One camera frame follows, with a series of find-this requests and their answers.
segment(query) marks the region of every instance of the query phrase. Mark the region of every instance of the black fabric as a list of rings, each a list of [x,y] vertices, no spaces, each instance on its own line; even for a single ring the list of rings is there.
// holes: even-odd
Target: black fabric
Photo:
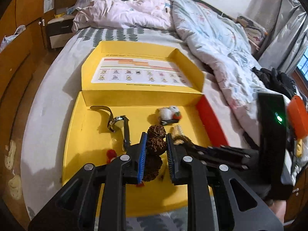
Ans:
[[[281,93],[290,100],[296,94],[295,81],[285,73],[275,68],[270,71],[264,68],[257,70],[255,67],[252,69],[252,72],[258,76],[267,89]]]

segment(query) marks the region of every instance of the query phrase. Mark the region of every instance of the metal pivot bolt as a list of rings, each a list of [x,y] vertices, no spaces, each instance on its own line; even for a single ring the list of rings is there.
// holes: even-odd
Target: metal pivot bolt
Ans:
[[[226,165],[226,164],[221,164],[220,166],[219,166],[219,169],[221,170],[221,171],[228,171],[228,169],[229,169],[229,167]]]
[[[193,160],[193,158],[190,157],[190,156],[185,156],[185,157],[183,157],[183,161],[191,162],[192,160]]]
[[[88,163],[88,164],[84,165],[84,169],[85,170],[92,170],[93,169],[93,164]]]
[[[130,158],[129,155],[122,155],[122,156],[120,157],[121,161],[128,161],[129,158]]]

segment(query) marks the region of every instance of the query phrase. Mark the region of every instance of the orange object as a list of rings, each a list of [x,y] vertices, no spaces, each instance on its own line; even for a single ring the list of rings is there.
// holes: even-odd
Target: orange object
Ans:
[[[287,106],[289,121],[291,122],[297,139],[308,136],[308,113],[302,99],[295,95]]]

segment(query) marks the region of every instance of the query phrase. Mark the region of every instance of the open cardboard box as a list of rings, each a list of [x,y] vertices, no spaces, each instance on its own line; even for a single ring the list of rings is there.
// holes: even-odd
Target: open cardboard box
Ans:
[[[130,60],[139,68],[147,70],[154,61],[171,62],[189,80],[189,86],[159,85],[140,83],[108,83],[96,80],[97,72],[104,58]],[[139,66],[138,60],[148,60]],[[63,184],[65,184],[84,164],[95,166],[106,164],[108,149],[114,149],[118,156],[122,151],[121,131],[111,133],[107,129],[109,113],[93,111],[90,106],[105,105],[114,116],[125,115],[129,119],[131,144],[139,143],[141,133],[151,125],[158,124],[157,109],[176,105],[181,111],[179,124],[185,135],[193,143],[210,146],[211,142],[204,128],[207,112],[204,110],[202,87],[204,74],[178,49],[156,44],[102,41],[82,66],[82,91],[79,93],[67,134],[64,160]],[[172,126],[165,127],[167,133]],[[160,175],[145,186],[126,186],[126,216],[158,214],[187,205],[187,186],[174,186],[170,181],[166,153],[161,155],[163,166]],[[101,189],[98,209],[100,209]]]

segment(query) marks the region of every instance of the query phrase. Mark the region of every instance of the bed sheet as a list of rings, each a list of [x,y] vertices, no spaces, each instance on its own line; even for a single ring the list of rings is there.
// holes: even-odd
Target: bed sheet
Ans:
[[[51,65],[29,113],[22,146],[21,178],[24,200],[31,219],[62,187],[64,146],[75,100],[81,91],[81,66],[100,41],[139,41],[178,48],[206,73],[203,93],[218,117],[229,144],[247,147],[242,138],[242,129],[214,76],[205,71],[204,64],[191,54],[188,46],[175,32],[145,28],[85,28],[69,40]],[[160,216],[162,219],[156,223],[162,220],[167,222],[166,230],[179,230],[187,225],[187,208]],[[149,224],[154,219],[157,216],[149,219]],[[138,230],[138,227],[144,228],[144,222],[147,222],[147,217],[130,218],[128,226]]]

